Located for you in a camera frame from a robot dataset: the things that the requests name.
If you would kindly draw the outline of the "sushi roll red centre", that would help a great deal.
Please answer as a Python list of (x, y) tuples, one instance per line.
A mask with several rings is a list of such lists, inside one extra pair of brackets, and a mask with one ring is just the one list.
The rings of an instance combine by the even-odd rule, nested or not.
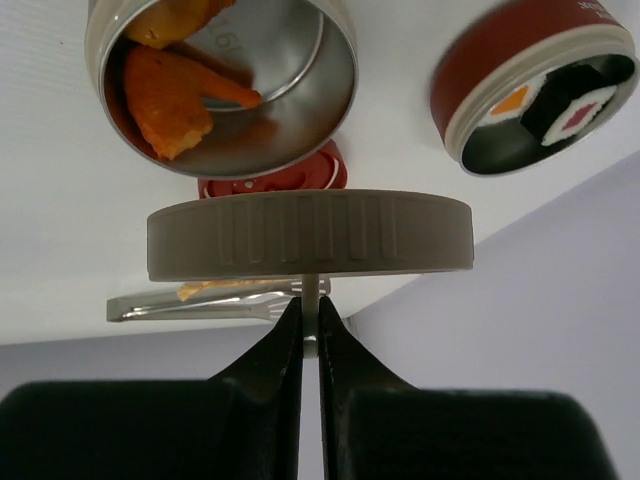
[(591, 65), (562, 67), (547, 76), (520, 123), (541, 146), (550, 147), (583, 131), (617, 89)]

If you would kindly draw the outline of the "brown round lid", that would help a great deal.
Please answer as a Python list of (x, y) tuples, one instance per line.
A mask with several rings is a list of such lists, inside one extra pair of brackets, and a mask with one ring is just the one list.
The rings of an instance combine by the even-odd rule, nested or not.
[(470, 270), (468, 205), (383, 190), (303, 190), (174, 205), (147, 220), (156, 282)]

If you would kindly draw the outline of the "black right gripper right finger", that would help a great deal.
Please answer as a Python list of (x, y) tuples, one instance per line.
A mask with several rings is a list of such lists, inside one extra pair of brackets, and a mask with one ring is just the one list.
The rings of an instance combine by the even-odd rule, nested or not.
[(572, 397), (420, 389), (367, 350), (327, 297), (318, 322), (326, 478), (617, 478), (595, 422)]

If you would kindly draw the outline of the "woven bamboo boat tray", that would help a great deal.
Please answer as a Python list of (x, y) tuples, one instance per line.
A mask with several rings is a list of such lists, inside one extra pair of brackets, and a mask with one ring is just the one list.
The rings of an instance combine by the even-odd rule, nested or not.
[(198, 293), (207, 289), (245, 287), (253, 285), (265, 285), (284, 282), (284, 279), (249, 279), (249, 280), (209, 280), (184, 283), (178, 290), (177, 296), (181, 301), (186, 301)]

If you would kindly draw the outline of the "sushi roll orange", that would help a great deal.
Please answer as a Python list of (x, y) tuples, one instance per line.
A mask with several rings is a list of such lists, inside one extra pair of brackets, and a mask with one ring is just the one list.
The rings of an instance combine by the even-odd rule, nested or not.
[(546, 74), (540, 74), (515, 88), (484, 115), (478, 126), (492, 126), (520, 118), (536, 99), (546, 79)]

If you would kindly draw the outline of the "brown fried food piece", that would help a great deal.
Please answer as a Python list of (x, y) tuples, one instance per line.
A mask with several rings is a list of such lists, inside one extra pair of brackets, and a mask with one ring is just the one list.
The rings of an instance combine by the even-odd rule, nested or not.
[(141, 45), (164, 49), (187, 39), (235, 4), (235, 0), (158, 1), (137, 15), (124, 34)]

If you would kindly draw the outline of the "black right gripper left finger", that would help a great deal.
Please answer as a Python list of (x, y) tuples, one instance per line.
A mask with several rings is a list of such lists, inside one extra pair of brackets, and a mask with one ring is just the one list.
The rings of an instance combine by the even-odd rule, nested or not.
[(302, 309), (206, 380), (33, 382), (1, 404), (5, 479), (293, 479)]

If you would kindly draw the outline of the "red band metal container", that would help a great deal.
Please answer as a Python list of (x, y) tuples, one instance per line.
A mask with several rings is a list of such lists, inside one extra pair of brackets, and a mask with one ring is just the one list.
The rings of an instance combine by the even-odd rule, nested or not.
[(506, 1), (452, 44), (430, 108), (475, 176), (544, 162), (607, 123), (639, 83), (632, 34), (599, 1)]

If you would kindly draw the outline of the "orange fried shrimp piece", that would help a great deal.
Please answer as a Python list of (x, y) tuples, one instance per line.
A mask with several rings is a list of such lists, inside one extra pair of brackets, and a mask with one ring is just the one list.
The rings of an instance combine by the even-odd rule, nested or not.
[(123, 83), (128, 110), (144, 140), (167, 161), (194, 148), (211, 132), (206, 98), (249, 109), (262, 101), (257, 91), (197, 61), (144, 45), (127, 54)]

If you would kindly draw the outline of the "beige band metal container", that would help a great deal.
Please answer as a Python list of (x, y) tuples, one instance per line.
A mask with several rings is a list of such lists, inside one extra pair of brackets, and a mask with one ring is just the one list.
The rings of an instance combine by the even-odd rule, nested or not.
[(343, 1), (92, 1), (85, 60), (119, 137), (199, 178), (302, 161), (343, 123), (358, 81)]

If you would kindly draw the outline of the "metal tongs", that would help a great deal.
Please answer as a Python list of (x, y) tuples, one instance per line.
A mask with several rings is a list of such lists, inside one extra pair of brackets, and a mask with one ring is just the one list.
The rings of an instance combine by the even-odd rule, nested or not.
[(175, 290), (137, 293), (106, 302), (106, 321), (256, 319), (275, 323), (291, 299), (302, 294), (300, 279), (281, 283), (204, 290), (181, 301)]

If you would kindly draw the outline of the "red round lid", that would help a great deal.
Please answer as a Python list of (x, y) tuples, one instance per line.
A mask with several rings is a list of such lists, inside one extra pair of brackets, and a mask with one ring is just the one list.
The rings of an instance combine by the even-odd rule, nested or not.
[(329, 140), (303, 161), (267, 175), (243, 180), (198, 181), (200, 199), (291, 190), (344, 189), (348, 169), (337, 144)]

